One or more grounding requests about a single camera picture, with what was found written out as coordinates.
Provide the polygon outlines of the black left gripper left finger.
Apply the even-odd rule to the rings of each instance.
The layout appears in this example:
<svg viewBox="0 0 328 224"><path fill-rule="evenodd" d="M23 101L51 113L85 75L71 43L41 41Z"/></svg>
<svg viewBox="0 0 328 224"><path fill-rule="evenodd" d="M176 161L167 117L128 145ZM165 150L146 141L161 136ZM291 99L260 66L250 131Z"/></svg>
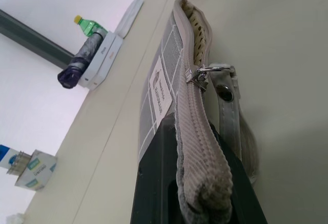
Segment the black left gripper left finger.
<svg viewBox="0 0 328 224"><path fill-rule="evenodd" d="M174 114L165 117L138 167L130 223L184 223L177 172Z"/></svg>

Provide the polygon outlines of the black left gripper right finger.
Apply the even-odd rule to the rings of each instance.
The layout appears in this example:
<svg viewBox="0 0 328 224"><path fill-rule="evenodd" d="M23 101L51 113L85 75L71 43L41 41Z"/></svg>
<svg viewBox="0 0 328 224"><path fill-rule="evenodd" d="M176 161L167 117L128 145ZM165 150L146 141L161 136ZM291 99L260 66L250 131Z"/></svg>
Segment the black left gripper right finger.
<svg viewBox="0 0 328 224"><path fill-rule="evenodd" d="M229 223L234 224L267 224L267 219L257 199L255 191L244 170L242 162L223 141L216 131L215 126L210 124L218 144L220 145L232 173L232 214Z"/></svg>

